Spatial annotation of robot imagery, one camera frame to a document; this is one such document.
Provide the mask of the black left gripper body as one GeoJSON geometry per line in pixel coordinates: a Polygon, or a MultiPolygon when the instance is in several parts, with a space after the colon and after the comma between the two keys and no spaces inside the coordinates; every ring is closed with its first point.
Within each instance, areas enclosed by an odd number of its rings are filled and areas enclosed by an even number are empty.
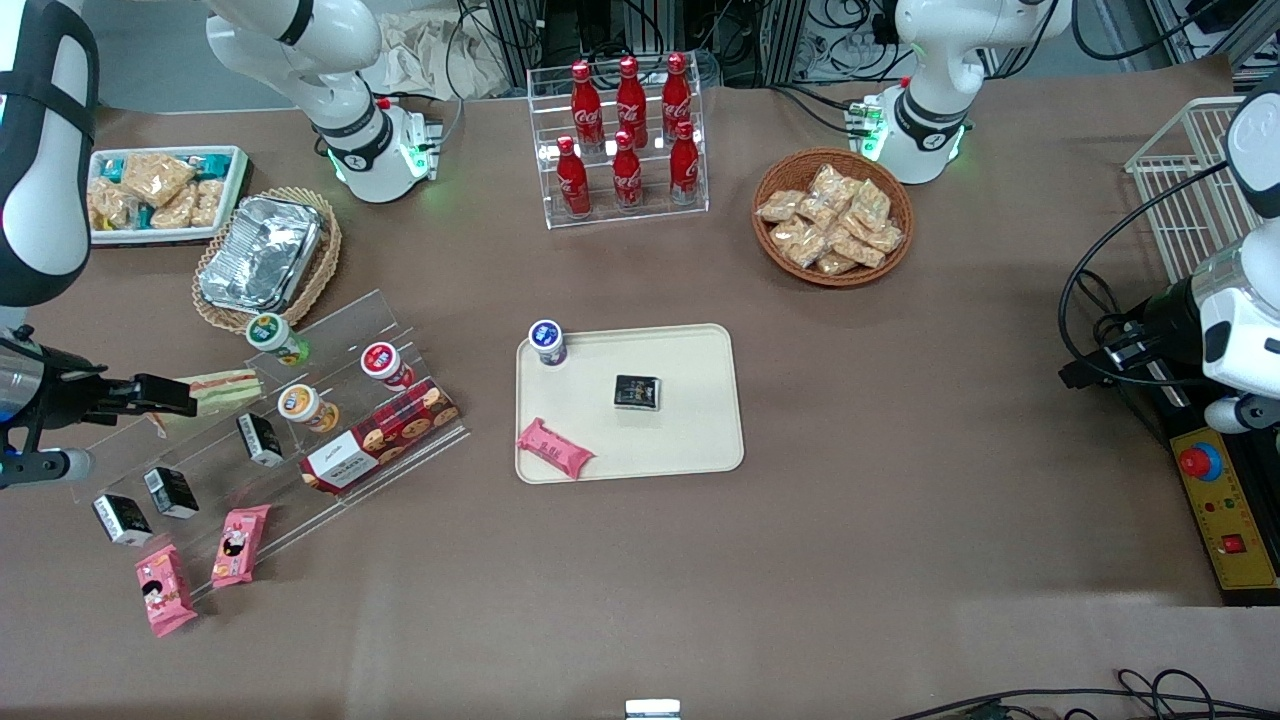
{"type": "Polygon", "coordinates": [[[1153,380],[1180,386],[1208,386],[1202,369],[1201,315],[1192,281],[1179,281],[1140,305],[1140,328],[1146,337],[1153,380]]]}

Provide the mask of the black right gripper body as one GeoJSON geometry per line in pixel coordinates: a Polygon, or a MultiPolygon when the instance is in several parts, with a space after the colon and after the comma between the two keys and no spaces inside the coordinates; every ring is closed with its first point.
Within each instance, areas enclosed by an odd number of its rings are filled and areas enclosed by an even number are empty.
{"type": "Polygon", "coordinates": [[[44,348],[42,363],[35,409],[46,427],[115,425],[116,416],[138,414],[131,401],[132,382],[108,379],[108,366],[58,348],[44,348]]]}

